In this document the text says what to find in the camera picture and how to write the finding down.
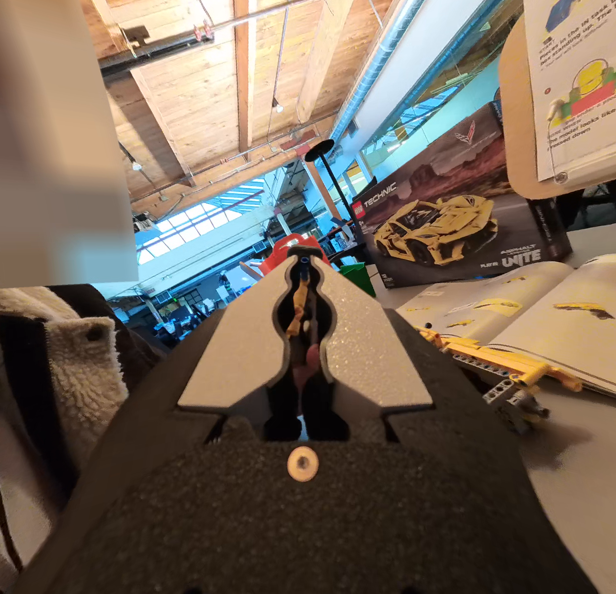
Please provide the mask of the grey desk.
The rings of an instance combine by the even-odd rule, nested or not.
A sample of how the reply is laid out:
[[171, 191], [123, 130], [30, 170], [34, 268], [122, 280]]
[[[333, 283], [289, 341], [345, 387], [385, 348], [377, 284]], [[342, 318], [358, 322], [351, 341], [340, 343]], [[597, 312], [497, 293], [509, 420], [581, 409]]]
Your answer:
[[[615, 225], [569, 234], [578, 268], [615, 254]], [[396, 308], [431, 285], [387, 291], [372, 278], [378, 301]], [[522, 456], [554, 527], [600, 593], [615, 593], [615, 396], [546, 384], [538, 397], [551, 414], [521, 438]]]

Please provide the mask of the orange bag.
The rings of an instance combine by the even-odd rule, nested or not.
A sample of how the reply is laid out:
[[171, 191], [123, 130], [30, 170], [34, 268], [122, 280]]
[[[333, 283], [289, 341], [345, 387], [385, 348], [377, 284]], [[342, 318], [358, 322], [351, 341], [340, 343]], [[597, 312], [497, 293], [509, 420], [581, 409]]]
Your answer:
[[288, 236], [285, 236], [275, 242], [273, 245], [272, 253], [260, 264], [259, 270], [263, 276], [267, 275], [274, 268], [279, 266], [284, 260], [287, 259], [289, 250], [292, 247], [301, 246], [313, 248], [319, 252], [320, 258], [327, 264], [331, 266], [329, 260], [327, 259], [327, 255], [325, 251], [319, 245], [318, 240], [314, 236], [302, 236], [300, 234], [292, 233]]

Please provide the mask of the green plastic bin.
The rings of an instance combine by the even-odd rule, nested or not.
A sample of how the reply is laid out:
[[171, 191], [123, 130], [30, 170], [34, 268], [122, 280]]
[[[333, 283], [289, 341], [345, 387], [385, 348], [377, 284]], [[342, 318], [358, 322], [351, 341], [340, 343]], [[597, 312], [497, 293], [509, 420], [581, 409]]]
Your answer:
[[350, 282], [357, 286], [360, 290], [366, 292], [371, 297], [376, 297], [376, 292], [371, 282], [365, 263], [355, 263], [343, 265], [340, 267], [339, 273], [346, 277]]

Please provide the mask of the wooden board white stand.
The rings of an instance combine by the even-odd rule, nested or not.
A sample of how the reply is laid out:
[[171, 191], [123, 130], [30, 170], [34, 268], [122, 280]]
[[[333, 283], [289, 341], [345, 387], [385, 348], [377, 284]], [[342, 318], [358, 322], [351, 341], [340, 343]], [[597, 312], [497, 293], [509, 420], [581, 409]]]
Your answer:
[[[538, 200], [585, 189], [561, 187], [553, 179], [540, 181], [536, 163], [536, 138], [532, 88], [527, 56], [524, 12], [509, 34], [500, 57], [499, 80], [504, 143], [509, 182], [522, 197]], [[593, 185], [614, 181], [600, 179]]]

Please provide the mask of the person's left hand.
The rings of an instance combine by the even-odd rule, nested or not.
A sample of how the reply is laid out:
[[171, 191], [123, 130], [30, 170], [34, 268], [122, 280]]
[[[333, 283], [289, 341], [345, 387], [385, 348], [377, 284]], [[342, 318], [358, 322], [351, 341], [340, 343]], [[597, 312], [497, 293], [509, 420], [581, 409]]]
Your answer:
[[303, 414], [302, 395], [307, 381], [320, 369], [320, 345], [312, 344], [305, 353], [302, 362], [291, 366], [294, 386], [297, 390], [297, 416]]

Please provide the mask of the yellow brick car model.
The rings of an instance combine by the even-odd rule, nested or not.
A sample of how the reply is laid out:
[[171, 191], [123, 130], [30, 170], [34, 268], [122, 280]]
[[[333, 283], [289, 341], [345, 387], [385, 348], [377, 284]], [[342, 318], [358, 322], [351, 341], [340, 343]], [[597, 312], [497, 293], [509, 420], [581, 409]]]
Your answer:
[[544, 385], [558, 383], [571, 392], [583, 389], [581, 378], [526, 354], [482, 346], [469, 338], [446, 337], [429, 323], [413, 328], [460, 369], [490, 385], [483, 401], [517, 435], [549, 419], [550, 410], [536, 398]]

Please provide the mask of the printed paper sheet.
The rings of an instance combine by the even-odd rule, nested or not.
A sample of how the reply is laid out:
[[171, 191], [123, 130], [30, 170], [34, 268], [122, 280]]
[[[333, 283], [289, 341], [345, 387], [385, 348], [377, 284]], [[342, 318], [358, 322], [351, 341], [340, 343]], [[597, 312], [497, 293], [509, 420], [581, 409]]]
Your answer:
[[615, 0], [523, 0], [538, 179], [615, 178]]

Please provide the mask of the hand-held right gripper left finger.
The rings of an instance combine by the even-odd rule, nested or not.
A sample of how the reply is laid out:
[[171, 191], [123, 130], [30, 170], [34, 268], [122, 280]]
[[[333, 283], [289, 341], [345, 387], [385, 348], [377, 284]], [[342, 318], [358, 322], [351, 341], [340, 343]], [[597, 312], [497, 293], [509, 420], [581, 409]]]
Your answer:
[[223, 311], [177, 400], [186, 415], [241, 417], [270, 441], [299, 439], [290, 345], [278, 310], [299, 262], [290, 256]]

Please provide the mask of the black pole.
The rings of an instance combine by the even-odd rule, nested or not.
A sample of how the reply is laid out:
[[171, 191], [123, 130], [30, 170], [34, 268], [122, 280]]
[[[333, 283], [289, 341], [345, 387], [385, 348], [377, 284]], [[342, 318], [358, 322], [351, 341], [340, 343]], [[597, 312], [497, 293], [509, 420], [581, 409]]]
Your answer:
[[349, 202], [347, 201], [347, 198], [344, 196], [343, 190], [341, 188], [341, 186], [338, 183], [338, 180], [336, 179], [329, 163], [327, 160], [327, 154], [334, 148], [335, 145], [335, 141], [333, 139], [325, 139], [321, 142], [319, 142], [318, 144], [314, 145], [314, 147], [312, 147], [311, 149], [308, 150], [308, 152], [305, 154], [304, 156], [304, 163], [306, 165], [308, 164], [312, 164], [314, 165], [314, 163], [320, 159], [323, 167], [325, 168], [327, 174], [329, 175], [329, 178], [331, 179], [331, 182], [333, 183], [333, 186], [335, 187], [336, 191], [338, 192], [338, 195], [345, 207], [345, 209], [347, 210], [347, 212], [349, 213], [349, 217], [352, 220], [352, 222], [357, 222], [356, 218], [355, 218], [355, 214], [353, 212], [353, 209], [351, 208]]

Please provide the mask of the instruction booklet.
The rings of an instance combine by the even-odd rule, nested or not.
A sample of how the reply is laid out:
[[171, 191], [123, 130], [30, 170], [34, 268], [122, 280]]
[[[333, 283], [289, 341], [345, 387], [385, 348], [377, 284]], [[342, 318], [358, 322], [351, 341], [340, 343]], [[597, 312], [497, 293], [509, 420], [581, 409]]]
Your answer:
[[615, 396], [615, 255], [554, 261], [474, 282], [438, 283], [396, 312], [412, 327], [526, 354]]

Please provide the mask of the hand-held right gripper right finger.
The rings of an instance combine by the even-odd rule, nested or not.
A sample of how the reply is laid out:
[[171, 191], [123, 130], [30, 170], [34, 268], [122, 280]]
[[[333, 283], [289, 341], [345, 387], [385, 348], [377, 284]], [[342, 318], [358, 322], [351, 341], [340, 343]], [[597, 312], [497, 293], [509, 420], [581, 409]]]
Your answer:
[[428, 411], [434, 401], [384, 308], [311, 257], [311, 337], [320, 374], [311, 393], [311, 434], [346, 435], [354, 425]]

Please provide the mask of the brick car set box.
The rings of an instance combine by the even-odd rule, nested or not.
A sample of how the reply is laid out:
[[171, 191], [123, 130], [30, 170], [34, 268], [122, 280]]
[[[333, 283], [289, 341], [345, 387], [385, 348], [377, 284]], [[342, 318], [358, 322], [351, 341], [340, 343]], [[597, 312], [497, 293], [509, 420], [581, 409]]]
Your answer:
[[354, 198], [386, 289], [492, 277], [571, 254], [556, 202], [525, 199], [508, 181], [499, 107], [486, 103]]

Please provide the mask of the yellow axle connector brick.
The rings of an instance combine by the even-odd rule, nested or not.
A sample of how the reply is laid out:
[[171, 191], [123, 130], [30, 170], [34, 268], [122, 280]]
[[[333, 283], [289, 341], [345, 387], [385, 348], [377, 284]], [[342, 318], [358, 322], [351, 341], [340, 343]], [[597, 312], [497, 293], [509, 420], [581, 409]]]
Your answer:
[[288, 338], [299, 336], [303, 324], [307, 297], [309, 294], [309, 285], [310, 278], [301, 277], [299, 280], [299, 285], [293, 294], [294, 317], [286, 330], [286, 336]]

